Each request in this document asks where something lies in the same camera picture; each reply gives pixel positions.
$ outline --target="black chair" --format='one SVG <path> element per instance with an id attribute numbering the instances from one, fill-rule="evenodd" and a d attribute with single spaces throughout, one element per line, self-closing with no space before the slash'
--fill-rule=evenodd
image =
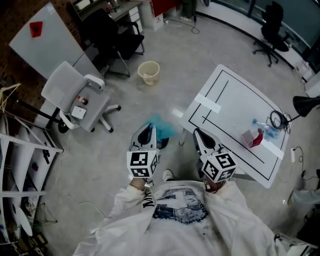
<path id="1" fill-rule="evenodd" d="M 269 64 L 271 67 L 272 60 L 271 57 L 275 59 L 275 63 L 278 63 L 279 60 L 276 56 L 275 49 L 281 52 L 288 52 L 289 48 L 286 45 L 285 41 L 288 38 L 292 38 L 288 32 L 285 32 L 286 35 L 281 38 L 278 35 L 281 25 L 281 21 L 284 17 L 284 9 L 276 2 L 272 2 L 272 5 L 267 5 L 265 8 L 265 12 L 262 12 L 262 18 L 265 20 L 265 24 L 261 28 L 261 32 L 263 37 L 272 45 L 272 48 L 267 44 L 261 42 L 260 40 L 256 40 L 253 44 L 259 45 L 261 49 L 253 51 L 253 54 L 258 52 L 265 53 L 268 56 Z"/>
<path id="2" fill-rule="evenodd" d="M 134 26 L 138 34 L 126 32 L 118 34 L 119 25 L 124 27 Z M 104 9 L 98 9 L 82 22 L 82 29 L 87 38 L 98 49 L 99 57 L 104 60 L 121 59 L 127 73 L 113 73 L 130 77 L 130 71 L 125 60 L 129 60 L 133 54 L 144 54 L 145 48 L 142 41 L 145 37 L 140 34 L 136 22 L 121 22 L 119 25 L 109 17 Z M 140 45 L 142 46 L 142 52 L 136 52 Z"/>

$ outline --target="chair backrest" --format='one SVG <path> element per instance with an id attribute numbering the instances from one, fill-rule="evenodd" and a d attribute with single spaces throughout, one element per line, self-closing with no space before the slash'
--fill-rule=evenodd
<path id="1" fill-rule="evenodd" d="M 62 62 L 45 83 L 41 95 L 68 113 L 76 96 L 89 82 L 68 62 Z"/>
<path id="2" fill-rule="evenodd" d="M 98 9 L 84 19 L 82 29 L 99 53 L 108 54 L 115 45 L 119 26 L 104 9 Z"/>
<path id="3" fill-rule="evenodd" d="M 265 7 L 265 12 L 262 12 L 262 18 L 265 24 L 261 28 L 263 36 L 268 40 L 278 35 L 282 19 L 284 18 L 284 9 L 280 4 L 272 2 L 272 5 Z"/>

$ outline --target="concrete floor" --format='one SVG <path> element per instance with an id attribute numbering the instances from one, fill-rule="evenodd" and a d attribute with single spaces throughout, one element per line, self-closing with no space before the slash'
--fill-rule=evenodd
<path id="1" fill-rule="evenodd" d="M 43 230 L 54 255 L 71 255 L 79 241 L 104 218 L 95 206 L 83 202 L 94 203 L 107 216 L 115 194 L 129 183 L 126 151 L 133 133 L 155 113 L 160 113 L 181 132 L 173 110 L 187 109 L 218 64 L 239 74 L 284 112 L 295 116 L 292 98 L 303 96 L 304 86 L 284 62 L 269 68 L 266 56 L 252 54 L 255 47 L 251 38 L 219 22 L 199 17 L 197 27 L 198 35 L 179 23 L 165 24 L 157 32 L 145 30 L 146 52 L 131 59 L 131 78 L 107 74 L 111 103 L 122 106 L 121 111 L 106 117 L 114 128 L 112 134 L 100 123 L 92 133 L 81 128 L 72 131 L 71 136 L 70 131 L 55 133 L 65 152 L 52 165 L 45 187 L 47 195 L 43 197 L 58 220 Z M 147 60 L 158 62 L 161 68 L 160 81 L 154 87 L 144 85 L 136 72 L 139 64 Z M 289 207 L 284 201 L 292 189 L 301 186 L 302 165 L 298 155 L 296 162 L 291 163 L 290 148 L 303 148 L 306 178 L 314 176 L 319 166 L 319 120 L 319 111 L 314 109 L 307 117 L 294 121 L 283 161 L 270 189 L 254 181 L 238 183 L 248 206 L 274 232 L 294 236 L 309 209 L 308 206 Z M 178 146 L 178 138 L 170 139 L 161 151 L 155 182 L 161 179 L 165 168 L 192 179 L 196 159 L 191 136 L 183 147 Z M 315 189 L 317 183 L 317 179 L 311 179 L 304 185 Z M 69 196 L 83 204 L 77 204 Z"/>

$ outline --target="black pants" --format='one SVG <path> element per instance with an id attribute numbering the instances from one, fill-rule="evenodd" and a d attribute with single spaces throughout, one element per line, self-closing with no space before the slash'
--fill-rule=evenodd
<path id="1" fill-rule="evenodd" d="M 191 18 L 196 14 L 197 0 L 182 0 L 182 15 Z"/>

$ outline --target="trash can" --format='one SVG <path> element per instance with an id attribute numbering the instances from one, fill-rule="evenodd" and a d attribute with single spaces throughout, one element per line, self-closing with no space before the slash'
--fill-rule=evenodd
<path id="1" fill-rule="evenodd" d="M 160 66 L 154 61 L 146 61 L 138 67 L 138 74 L 148 86 L 154 86 L 159 80 Z"/>

